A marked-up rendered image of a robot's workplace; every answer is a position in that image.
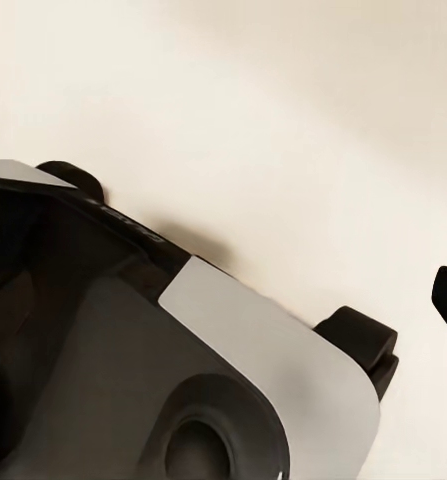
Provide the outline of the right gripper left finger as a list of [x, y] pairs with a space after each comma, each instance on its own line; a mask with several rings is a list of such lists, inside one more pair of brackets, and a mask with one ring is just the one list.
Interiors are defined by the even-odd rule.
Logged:
[[0, 272], [0, 360], [34, 304], [26, 266]]

